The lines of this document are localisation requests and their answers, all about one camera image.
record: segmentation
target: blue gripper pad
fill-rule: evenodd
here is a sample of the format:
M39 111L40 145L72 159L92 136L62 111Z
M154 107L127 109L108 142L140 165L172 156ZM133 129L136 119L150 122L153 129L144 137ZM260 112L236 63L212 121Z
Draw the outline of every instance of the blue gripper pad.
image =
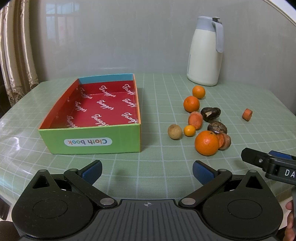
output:
M290 155L285 154L285 153L281 153L281 152L277 152L277 151L270 151L269 154L273 155L273 156L276 156L276 157L293 160L293 158Z
M85 171L82 170L81 178L87 181L89 184L93 185L96 180L102 175L102 171L103 166L102 163L99 161L89 168L86 167Z
M214 173L197 162L193 163L192 171L194 177L203 185L215 178Z

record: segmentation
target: dark brown mushroom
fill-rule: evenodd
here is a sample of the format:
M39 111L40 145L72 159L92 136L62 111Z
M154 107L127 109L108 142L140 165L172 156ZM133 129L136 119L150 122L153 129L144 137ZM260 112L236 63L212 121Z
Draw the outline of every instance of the dark brown mushroom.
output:
M221 110L218 107L205 107L200 113L202 114L204 121L211 122L220 116Z
M219 122L219 121L213 121L211 122L208 126L207 126L207 130L208 131L212 131L215 134L219 134L219 133L225 133L227 134L227 127Z

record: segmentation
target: thermos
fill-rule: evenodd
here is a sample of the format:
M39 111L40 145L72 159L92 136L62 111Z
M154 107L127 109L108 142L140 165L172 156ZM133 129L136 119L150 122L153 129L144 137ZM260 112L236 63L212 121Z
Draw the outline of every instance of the thermos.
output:
M214 86L218 82L224 48L223 26L219 19L197 18L187 67L187 77L194 83Z

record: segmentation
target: blue box side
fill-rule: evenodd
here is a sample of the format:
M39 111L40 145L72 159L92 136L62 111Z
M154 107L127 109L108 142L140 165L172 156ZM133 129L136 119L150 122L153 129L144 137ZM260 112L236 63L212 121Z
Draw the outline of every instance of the blue box side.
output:
M79 84L133 80L133 74L108 74L79 78Z

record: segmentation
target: triangular cutout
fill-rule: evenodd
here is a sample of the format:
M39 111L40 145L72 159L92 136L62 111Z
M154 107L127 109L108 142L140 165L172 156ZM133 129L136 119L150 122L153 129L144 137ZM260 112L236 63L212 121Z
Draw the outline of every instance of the triangular cutout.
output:
M46 177L43 175L38 178L37 182L33 186L34 189L46 188L46 187L49 187L49 183L48 183Z
M246 187L254 188L254 189L263 189L263 187L261 186L260 182L256 177L250 177Z

